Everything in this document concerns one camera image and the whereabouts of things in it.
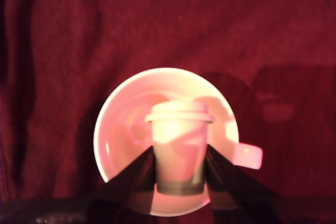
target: paper cup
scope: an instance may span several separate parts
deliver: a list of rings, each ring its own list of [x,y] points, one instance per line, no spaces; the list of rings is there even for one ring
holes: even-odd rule
[[[153,106],[152,114],[145,120],[152,123],[158,192],[201,194],[205,185],[207,128],[214,120],[207,105],[164,102]]]

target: cup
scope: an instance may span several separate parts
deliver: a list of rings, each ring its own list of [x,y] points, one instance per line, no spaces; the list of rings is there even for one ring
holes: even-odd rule
[[[200,102],[171,101],[152,107],[156,186],[166,195],[197,195],[204,191],[204,158],[208,124],[214,117]]]

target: dark cup bottom band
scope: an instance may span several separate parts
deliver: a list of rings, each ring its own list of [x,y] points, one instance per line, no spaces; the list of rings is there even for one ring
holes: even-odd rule
[[[191,196],[204,192],[204,184],[195,185],[193,187],[157,185],[156,188],[158,193],[172,196]]]

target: cup lid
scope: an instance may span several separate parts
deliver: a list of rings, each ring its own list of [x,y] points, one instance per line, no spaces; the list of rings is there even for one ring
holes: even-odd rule
[[[152,114],[145,118],[146,122],[162,119],[192,119],[212,123],[215,118],[208,114],[208,106],[205,103],[170,101],[154,105]]]
[[[170,101],[152,107],[152,113],[196,112],[208,113],[208,106],[203,102]]]

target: red backdrop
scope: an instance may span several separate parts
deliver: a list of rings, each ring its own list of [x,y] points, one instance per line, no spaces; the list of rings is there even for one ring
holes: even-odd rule
[[[250,176],[286,197],[336,197],[336,0],[0,8],[2,201],[80,196],[102,184],[98,112],[123,80],[156,67],[193,71],[221,90],[240,140],[264,149]]]

